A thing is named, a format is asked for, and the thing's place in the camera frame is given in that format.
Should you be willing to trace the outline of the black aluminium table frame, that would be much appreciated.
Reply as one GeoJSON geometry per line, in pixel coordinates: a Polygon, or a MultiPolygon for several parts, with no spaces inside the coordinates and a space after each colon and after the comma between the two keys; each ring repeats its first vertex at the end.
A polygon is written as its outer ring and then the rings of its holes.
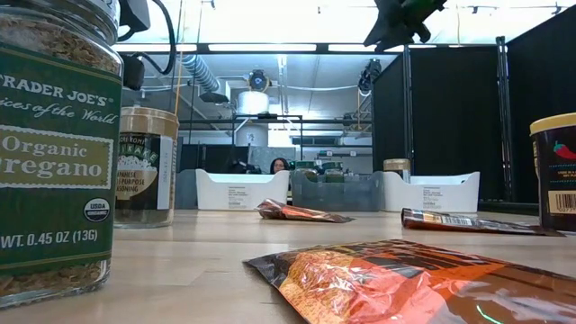
{"type": "Polygon", "coordinates": [[[480,212],[496,212],[530,216],[539,215],[539,205],[537,203],[525,202],[479,201],[478,210],[480,212]]]}

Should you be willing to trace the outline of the tan-lid furikake spice jar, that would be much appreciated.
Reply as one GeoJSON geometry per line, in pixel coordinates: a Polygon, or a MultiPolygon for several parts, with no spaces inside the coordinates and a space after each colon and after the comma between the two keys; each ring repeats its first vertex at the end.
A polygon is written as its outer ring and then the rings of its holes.
{"type": "Polygon", "coordinates": [[[384,172],[393,172],[400,176],[400,178],[410,183],[410,161],[406,158],[391,158],[385,159],[382,163],[384,172]]]}

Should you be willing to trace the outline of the white cylindrical tank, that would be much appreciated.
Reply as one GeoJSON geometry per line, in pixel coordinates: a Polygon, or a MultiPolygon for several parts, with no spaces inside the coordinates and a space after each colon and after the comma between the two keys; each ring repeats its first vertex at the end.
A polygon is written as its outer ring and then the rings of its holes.
{"type": "Polygon", "coordinates": [[[238,94],[237,113],[259,114],[269,111],[269,96],[257,91],[245,91],[238,94]]]}

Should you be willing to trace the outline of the round black yellow device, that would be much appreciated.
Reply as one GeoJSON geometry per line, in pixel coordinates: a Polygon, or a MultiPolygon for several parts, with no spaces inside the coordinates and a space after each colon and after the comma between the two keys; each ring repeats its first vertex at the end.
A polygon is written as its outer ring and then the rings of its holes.
{"type": "Polygon", "coordinates": [[[269,77],[263,69],[254,69],[247,80],[250,91],[263,93],[271,85],[269,77]]]}

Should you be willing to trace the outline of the green-lid oregano spice jar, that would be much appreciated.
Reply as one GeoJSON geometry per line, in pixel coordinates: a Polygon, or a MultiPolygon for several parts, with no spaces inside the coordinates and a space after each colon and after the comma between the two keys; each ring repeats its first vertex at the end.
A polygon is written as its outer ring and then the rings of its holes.
{"type": "Polygon", "coordinates": [[[119,19],[119,0],[0,0],[0,310],[109,277],[119,19]]]}
{"type": "Polygon", "coordinates": [[[338,161],[330,161],[322,164],[324,181],[326,183],[344,183],[345,173],[343,164],[338,161]]]}
{"type": "Polygon", "coordinates": [[[308,180],[312,183],[318,182],[318,171],[314,161],[296,161],[294,170],[294,181],[302,183],[308,180]]]}

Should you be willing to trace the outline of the person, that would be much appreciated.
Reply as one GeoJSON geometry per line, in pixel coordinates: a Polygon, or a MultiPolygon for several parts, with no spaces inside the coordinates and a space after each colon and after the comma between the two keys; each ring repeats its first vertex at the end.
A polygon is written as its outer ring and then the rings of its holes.
{"type": "Polygon", "coordinates": [[[276,173],[278,173],[280,171],[289,171],[289,170],[290,170],[289,163],[283,157],[275,158],[271,162],[270,169],[269,169],[271,175],[275,175],[276,173]]]}

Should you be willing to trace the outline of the black curtain partition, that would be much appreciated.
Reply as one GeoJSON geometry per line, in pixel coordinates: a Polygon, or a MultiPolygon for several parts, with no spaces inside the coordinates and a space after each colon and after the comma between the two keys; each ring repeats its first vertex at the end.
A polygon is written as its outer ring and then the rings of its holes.
{"type": "MultiPolygon", "coordinates": [[[[479,197],[504,199],[497,51],[410,49],[414,176],[480,172],[479,197]]],[[[406,158],[402,55],[374,80],[373,169],[406,158]]]]}
{"type": "Polygon", "coordinates": [[[508,42],[512,190],[515,203],[537,203],[529,126],[576,113],[576,5],[508,42]]]}

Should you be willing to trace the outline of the white plastic handled bin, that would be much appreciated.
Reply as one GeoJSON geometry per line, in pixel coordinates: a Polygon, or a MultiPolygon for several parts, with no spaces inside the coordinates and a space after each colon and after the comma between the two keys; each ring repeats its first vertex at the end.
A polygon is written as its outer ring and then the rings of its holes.
{"type": "Polygon", "coordinates": [[[252,211],[266,199],[287,202],[290,172],[274,175],[211,174],[195,170],[198,209],[252,211]]]}
{"type": "Polygon", "coordinates": [[[383,173],[386,212],[404,208],[432,212],[476,213],[481,173],[464,175],[412,175],[409,182],[394,172],[383,173]]]}

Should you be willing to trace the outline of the black curtain frame pole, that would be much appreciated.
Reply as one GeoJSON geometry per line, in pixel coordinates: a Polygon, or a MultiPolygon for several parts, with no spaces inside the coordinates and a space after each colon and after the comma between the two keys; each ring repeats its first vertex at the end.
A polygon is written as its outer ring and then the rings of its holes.
{"type": "Polygon", "coordinates": [[[502,36],[497,36],[495,38],[496,51],[497,51],[497,85],[499,90],[499,126],[500,126],[500,136],[501,136],[501,148],[502,148],[502,167],[503,167],[503,178],[504,178],[504,201],[507,202],[510,199],[511,193],[509,189],[509,158],[508,158],[508,140],[506,134],[506,105],[505,105],[505,94],[506,91],[503,87],[503,80],[505,79],[502,72],[502,44],[505,42],[502,36]]]}
{"type": "Polygon", "coordinates": [[[402,53],[403,110],[404,110],[404,150],[409,161],[409,171],[413,171],[413,129],[412,129],[412,90],[410,47],[405,45],[402,53]]]}

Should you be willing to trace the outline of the orange brown taco seasoning packet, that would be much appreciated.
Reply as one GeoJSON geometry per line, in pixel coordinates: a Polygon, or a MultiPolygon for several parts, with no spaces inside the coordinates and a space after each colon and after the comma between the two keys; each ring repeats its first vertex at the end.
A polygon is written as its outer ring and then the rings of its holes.
{"type": "Polygon", "coordinates": [[[247,264],[309,324],[576,324],[576,278],[407,240],[247,264]]]}
{"type": "Polygon", "coordinates": [[[263,219],[287,221],[320,221],[331,223],[348,223],[355,218],[342,216],[326,211],[317,211],[295,207],[272,199],[262,201],[256,210],[263,219]]]}
{"type": "Polygon", "coordinates": [[[401,224],[411,230],[442,230],[458,232],[479,232],[495,234],[533,235],[563,237],[563,234],[536,225],[524,225],[498,220],[483,220],[463,215],[451,215],[435,211],[422,211],[403,208],[401,224]]]}

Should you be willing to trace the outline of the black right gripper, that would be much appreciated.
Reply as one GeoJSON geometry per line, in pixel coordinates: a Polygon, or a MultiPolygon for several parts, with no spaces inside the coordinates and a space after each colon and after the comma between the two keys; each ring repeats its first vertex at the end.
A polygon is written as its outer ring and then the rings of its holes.
{"type": "Polygon", "coordinates": [[[403,45],[405,34],[402,24],[408,26],[411,37],[417,35],[420,43],[427,43],[431,33],[423,22],[435,11],[443,11],[446,2],[447,0],[380,0],[377,20],[363,45],[374,45],[375,51],[403,45]]]}

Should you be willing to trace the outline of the tan cup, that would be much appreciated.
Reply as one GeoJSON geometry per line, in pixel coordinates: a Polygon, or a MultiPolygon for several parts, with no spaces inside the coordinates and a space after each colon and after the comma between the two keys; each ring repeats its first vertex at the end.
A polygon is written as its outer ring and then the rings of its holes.
{"type": "Polygon", "coordinates": [[[152,229],[172,224],[179,122],[172,112],[121,109],[114,226],[152,229]]]}

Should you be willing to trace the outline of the black metal shelf rack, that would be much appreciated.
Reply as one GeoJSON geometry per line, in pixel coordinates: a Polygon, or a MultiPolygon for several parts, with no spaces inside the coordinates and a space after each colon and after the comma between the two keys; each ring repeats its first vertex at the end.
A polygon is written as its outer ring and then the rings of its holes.
{"type": "Polygon", "coordinates": [[[182,120],[177,133],[178,171],[270,172],[274,159],[292,167],[309,160],[343,166],[352,174],[374,171],[372,126],[367,119],[307,119],[298,114],[234,114],[224,119],[182,120]]]}

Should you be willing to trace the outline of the grey translucent plastic bin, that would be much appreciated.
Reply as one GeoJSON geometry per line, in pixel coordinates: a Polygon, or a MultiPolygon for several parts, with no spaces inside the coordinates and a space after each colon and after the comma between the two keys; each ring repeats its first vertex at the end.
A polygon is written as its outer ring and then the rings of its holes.
{"type": "Polygon", "coordinates": [[[177,210],[194,210],[197,208],[196,172],[186,169],[176,174],[175,208],[177,210]]]}
{"type": "Polygon", "coordinates": [[[291,177],[292,204],[325,212],[378,212],[383,205],[383,172],[345,175],[334,182],[333,175],[308,177],[295,171],[291,177]]]}

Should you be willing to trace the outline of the ceiling strip light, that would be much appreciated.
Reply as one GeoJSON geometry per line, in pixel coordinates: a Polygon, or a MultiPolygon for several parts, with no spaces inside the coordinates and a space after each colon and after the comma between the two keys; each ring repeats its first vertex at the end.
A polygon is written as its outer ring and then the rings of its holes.
{"type": "MultiPolygon", "coordinates": [[[[117,52],[169,52],[171,47],[168,43],[118,43],[112,46],[117,52]]],[[[196,44],[176,44],[175,49],[183,52],[196,52],[196,44]]]]}
{"type": "Polygon", "coordinates": [[[231,43],[231,44],[209,44],[208,49],[215,52],[240,51],[240,52],[272,52],[272,51],[315,51],[316,44],[300,43],[231,43]]]}
{"type": "Polygon", "coordinates": [[[388,49],[378,49],[377,45],[364,46],[362,44],[329,44],[328,51],[330,52],[388,52],[399,53],[404,51],[404,46],[395,46],[388,49]]]}

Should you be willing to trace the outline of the silver corrugated ceiling duct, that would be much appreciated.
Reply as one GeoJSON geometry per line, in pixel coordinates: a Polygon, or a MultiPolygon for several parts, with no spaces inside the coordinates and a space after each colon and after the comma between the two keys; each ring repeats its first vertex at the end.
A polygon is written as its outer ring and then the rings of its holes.
{"type": "Polygon", "coordinates": [[[210,71],[202,57],[185,55],[180,59],[180,63],[205,92],[216,92],[220,89],[218,79],[210,71]]]}

